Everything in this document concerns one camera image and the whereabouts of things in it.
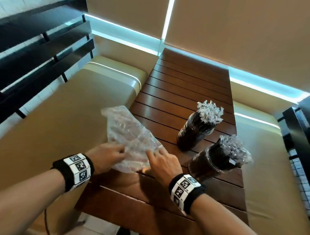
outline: wooden table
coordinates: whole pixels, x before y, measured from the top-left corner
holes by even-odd
[[[224,121],[192,151],[181,152],[176,137],[197,102],[212,100],[225,110]],[[165,49],[130,111],[178,157],[184,173],[188,161],[220,135],[236,134],[227,70]],[[248,223],[241,169],[203,182],[206,193]],[[76,209],[145,235],[200,234],[196,222],[184,216],[150,170],[125,174],[110,171],[93,177]]]

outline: plastic bag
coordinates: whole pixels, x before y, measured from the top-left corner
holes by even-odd
[[[125,145],[125,160],[117,163],[113,169],[134,173],[149,167],[145,151],[163,147],[153,134],[125,106],[102,109],[101,114],[108,119],[108,142],[116,141]]]

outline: beige roller blind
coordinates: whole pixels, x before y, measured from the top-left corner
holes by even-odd
[[[169,0],[86,0],[91,15],[161,39]]]
[[[166,43],[310,91],[309,0],[177,0]]]

